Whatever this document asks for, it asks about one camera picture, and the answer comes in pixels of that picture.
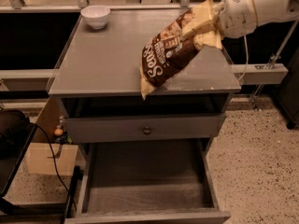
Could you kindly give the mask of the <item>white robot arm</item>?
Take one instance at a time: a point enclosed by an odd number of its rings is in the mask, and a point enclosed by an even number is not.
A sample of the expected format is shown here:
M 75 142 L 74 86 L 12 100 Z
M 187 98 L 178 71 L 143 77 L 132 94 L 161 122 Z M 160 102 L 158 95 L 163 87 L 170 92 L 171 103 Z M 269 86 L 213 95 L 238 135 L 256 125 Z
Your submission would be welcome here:
M 299 0 L 206 0 L 192 8 L 192 19 L 182 28 L 181 38 L 218 30 L 239 38 L 271 22 L 297 21 Z

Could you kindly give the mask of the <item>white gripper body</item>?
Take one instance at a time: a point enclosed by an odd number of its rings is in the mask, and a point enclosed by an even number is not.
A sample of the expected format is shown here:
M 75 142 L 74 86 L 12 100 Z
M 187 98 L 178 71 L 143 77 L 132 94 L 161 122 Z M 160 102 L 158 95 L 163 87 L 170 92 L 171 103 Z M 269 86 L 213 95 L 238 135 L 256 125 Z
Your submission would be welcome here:
M 239 38 L 254 32 L 257 14 L 253 0 L 221 0 L 214 6 L 221 35 Z

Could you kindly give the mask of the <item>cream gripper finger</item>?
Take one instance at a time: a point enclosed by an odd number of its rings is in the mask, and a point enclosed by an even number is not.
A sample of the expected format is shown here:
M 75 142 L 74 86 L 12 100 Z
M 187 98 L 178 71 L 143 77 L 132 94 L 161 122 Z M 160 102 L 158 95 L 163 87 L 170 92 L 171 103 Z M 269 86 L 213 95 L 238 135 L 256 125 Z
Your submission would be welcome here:
M 215 14 L 209 12 L 186 13 L 181 21 L 181 39 L 186 40 L 195 35 L 204 34 L 215 28 Z

